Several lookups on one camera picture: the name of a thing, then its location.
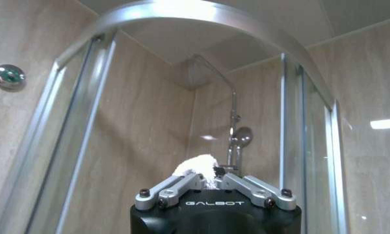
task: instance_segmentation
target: handheld shower head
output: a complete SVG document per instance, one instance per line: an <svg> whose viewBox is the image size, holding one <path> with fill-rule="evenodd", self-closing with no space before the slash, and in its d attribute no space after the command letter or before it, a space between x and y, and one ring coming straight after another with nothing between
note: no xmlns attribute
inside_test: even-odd
<svg viewBox="0 0 390 234"><path fill-rule="evenodd" d="M233 136L234 145L243 148L249 145L252 140L252 131L249 127L241 127L237 129Z"/></svg>

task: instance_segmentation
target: bolt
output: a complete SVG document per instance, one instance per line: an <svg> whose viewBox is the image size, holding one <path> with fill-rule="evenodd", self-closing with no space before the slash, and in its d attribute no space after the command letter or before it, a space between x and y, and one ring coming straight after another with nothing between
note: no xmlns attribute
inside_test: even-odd
<svg viewBox="0 0 390 234"><path fill-rule="evenodd" d="M291 191L290 191L290 189L282 189L280 190L280 195L283 197L291 197Z"/></svg>
<svg viewBox="0 0 390 234"><path fill-rule="evenodd" d="M267 197L264 199L264 208L268 209L268 208L274 207L274 205L275 205L275 201L272 200L272 198Z"/></svg>
<svg viewBox="0 0 390 234"><path fill-rule="evenodd" d="M161 210L165 209L165 208L167 207L167 201L163 200L162 198L158 199L157 204L158 204L158 208L159 208Z"/></svg>
<svg viewBox="0 0 390 234"><path fill-rule="evenodd" d="M141 197L149 197L150 196L150 190L149 189L141 189L138 192L138 195Z"/></svg>

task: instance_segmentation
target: ceiling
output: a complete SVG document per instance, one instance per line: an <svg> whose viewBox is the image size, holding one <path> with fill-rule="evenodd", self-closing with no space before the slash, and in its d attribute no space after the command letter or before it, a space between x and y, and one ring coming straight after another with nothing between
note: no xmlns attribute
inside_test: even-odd
<svg viewBox="0 0 390 234"><path fill-rule="evenodd" d="M98 14L131 0L79 0ZM390 19L390 0L213 0L283 29L303 46ZM263 60L278 51L247 35L215 25L175 19L137 22L123 31L166 62L202 53L222 72Z"/></svg>

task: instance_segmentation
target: metal bracket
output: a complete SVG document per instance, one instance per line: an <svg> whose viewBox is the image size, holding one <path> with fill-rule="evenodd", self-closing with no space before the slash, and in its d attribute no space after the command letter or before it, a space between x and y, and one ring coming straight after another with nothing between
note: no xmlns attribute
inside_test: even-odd
<svg viewBox="0 0 390 234"><path fill-rule="evenodd" d="M171 186L175 182L178 182L182 179L181 176L171 175L167 179L165 179L161 183L158 183L145 195L137 194L135 195L135 209L145 211L151 209L157 202L158 193L162 189Z"/></svg>
<svg viewBox="0 0 390 234"><path fill-rule="evenodd" d="M222 178L215 179L215 183L219 189L235 189L241 192L255 206L270 208L276 205L282 210L295 209L295 197L291 193L282 194L275 187L250 175L241 179L226 173Z"/></svg>
<svg viewBox="0 0 390 234"><path fill-rule="evenodd" d="M252 176L239 178L233 173L226 173L215 178L215 184L219 189L237 190L245 195L251 204L263 208L276 205L282 210L294 210L295 196L288 190L278 190L275 187L260 181ZM189 189L202 189L205 179L202 175L190 173L186 176L170 176L150 190L142 189L135 195L135 209L149 210L155 203L159 208L174 206L179 202L179 197Z"/></svg>
<svg viewBox="0 0 390 234"><path fill-rule="evenodd" d="M170 188L161 190L158 193L158 205L163 209L174 206L179 202L179 197L189 189L202 189L205 186L205 179L199 174L189 174L177 182Z"/></svg>
<svg viewBox="0 0 390 234"><path fill-rule="evenodd" d="M288 190L279 190L266 182L260 181L255 177L247 175L243 180L250 182L256 187L264 189L271 194L271 199L275 201L275 205L282 209L291 211L296 207L296 197Z"/></svg>

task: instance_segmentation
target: white towel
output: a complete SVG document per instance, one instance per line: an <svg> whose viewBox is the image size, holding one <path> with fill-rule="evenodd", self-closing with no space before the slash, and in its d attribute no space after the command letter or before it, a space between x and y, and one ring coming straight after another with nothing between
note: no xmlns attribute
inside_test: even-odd
<svg viewBox="0 0 390 234"><path fill-rule="evenodd" d="M206 179L205 189L217 189L214 178L214 167L218 167L218 162L211 155L198 155L183 161L175 168L173 175L185 176L189 173L202 174Z"/></svg>

